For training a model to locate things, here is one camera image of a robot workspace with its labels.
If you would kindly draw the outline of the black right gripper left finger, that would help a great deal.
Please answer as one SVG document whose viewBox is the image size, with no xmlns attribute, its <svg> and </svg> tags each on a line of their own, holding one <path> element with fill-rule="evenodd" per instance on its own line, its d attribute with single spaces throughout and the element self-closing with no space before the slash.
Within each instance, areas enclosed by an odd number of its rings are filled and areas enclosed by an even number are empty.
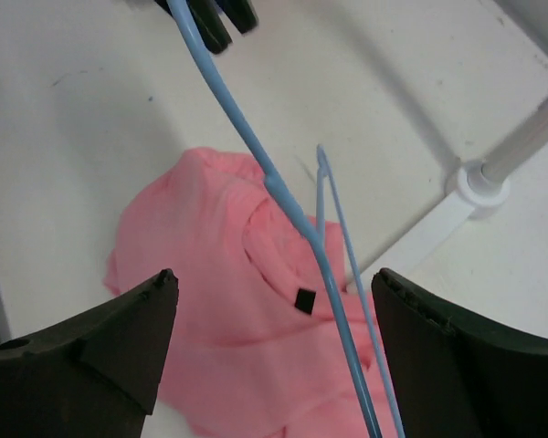
<svg viewBox="0 0 548 438">
<path fill-rule="evenodd" d="M 0 345 L 0 437 L 139 437 L 170 345 L 178 280 L 164 269 Z"/>
</svg>

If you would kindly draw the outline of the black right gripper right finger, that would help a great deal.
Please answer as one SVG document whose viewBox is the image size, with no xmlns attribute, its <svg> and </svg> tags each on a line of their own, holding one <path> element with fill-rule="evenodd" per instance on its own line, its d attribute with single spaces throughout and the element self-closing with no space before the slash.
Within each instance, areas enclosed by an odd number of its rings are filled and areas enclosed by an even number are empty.
<svg viewBox="0 0 548 438">
<path fill-rule="evenodd" d="M 548 437 L 548 339 L 391 269 L 371 289 L 406 436 Z"/>
</svg>

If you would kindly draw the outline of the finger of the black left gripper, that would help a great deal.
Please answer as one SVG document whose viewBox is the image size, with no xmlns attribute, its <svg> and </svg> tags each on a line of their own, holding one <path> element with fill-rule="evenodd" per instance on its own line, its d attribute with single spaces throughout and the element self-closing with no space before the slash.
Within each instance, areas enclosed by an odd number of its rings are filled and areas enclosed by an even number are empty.
<svg viewBox="0 0 548 438">
<path fill-rule="evenodd" d="M 245 35 L 258 26 L 258 17 L 249 0 L 218 0 L 218 6 L 236 27 Z"/>
<path fill-rule="evenodd" d="M 232 39 L 218 15 L 215 2 L 187 0 L 186 3 L 205 47 L 212 54 L 223 53 L 232 43 Z"/>
</svg>

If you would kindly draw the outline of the light blue wire hanger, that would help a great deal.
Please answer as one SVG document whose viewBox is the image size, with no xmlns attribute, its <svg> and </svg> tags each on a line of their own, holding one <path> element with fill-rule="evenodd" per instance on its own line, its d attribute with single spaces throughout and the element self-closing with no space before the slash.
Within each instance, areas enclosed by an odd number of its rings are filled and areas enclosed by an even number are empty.
<svg viewBox="0 0 548 438">
<path fill-rule="evenodd" d="M 370 304 L 370 294 L 364 291 L 360 270 L 355 262 L 353 244 L 351 237 L 349 236 L 336 183 L 332 174 L 332 168 L 327 159 L 325 150 L 321 145 L 317 147 L 317 160 L 319 163 L 319 168 L 317 171 L 316 180 L 316 222 L 312 223 L 288 190 L 288 187 L 280 176 L 275 164 L 270 159 L 266 150 L 262 147 L 262 144 L 250 127 L 250 124 L 246 120 L 236 100 L 231 95 L 226 83 L 209 55 L 209 51 L 205 47 L 201 34 L 195 23 L 194 16 L 191 13 L 191 8 L 185 1 L 169 1 L 167 5 L 207 86 L 211 89 L 219 105 L 222 107 L 237 133 L 243 142 L 245 142 L 249 151 L 258 162 L 259 167 L 264 172 L 264 185 L 270 196 L 275 200 L 279 208 L 287 216 L 296 230 L 308 241 L 311 247 L 311 251 L 313 252 L 318 267 L 321 271 L 321 277 L 330 300 L 332 313 L 339 331 L 342 348 L 347 360 L 349 371 L 351 373 L 353 386 L 364 417 L 367 432 L 371 437 L 380 437 L 382 435 L 380 423 L 375 412 L 374 403 L 368 390 L 366 380 L 364 379 L 362 366 L 357 359 L 357 351 L 344 311 L 340 290 L 337 286 L 335 276 L 332 272 L 332 268 L 324 248 L 324 182 L 328 181 L 330 183 L 332 197 L 339 217 L 340 226 L 342 228 L 342 235 L 347 249 L 348 258 L 352 271 L 355 275 L 357 294 L 360 298 L 364 311 L 365 322 L 373 343 L 380 376 L 395 425 L 395 430 L 399 437 L 403 437 L 405 435 L 404 425 L 398 409 L 395 391 L 380 342 L 379 330 L 374 326 L 374 311 L 372 310 Z"/>
</svg>

